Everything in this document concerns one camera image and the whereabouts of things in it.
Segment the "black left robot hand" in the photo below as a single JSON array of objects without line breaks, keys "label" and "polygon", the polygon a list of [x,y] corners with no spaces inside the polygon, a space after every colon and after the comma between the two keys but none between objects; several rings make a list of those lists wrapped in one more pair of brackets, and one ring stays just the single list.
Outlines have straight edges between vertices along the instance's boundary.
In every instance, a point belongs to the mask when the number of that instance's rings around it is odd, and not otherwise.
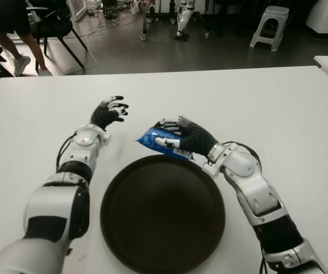
[{"label": "black left robot hand", "polygon": [[110,96],[103,100],[93,111],[90,124],[98,126],[102,130],[113,122],[123,122],[124,116],[128,115],[128,104],[120,103],[124,99],[123,96]]}]

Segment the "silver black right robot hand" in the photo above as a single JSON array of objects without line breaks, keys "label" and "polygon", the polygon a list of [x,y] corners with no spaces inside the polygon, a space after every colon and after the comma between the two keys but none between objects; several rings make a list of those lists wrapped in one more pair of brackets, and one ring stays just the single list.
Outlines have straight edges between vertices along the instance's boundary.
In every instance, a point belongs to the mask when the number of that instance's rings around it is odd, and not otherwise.
[{"label": "silver black right robot hand", "polygon": [[157,137],[155,142],[162,147],[194,152],[208,157],[213,147],[218,144],[211,133],[184,116],[161,119],[156,122],[154,128],[179,137],[178,139]]}]

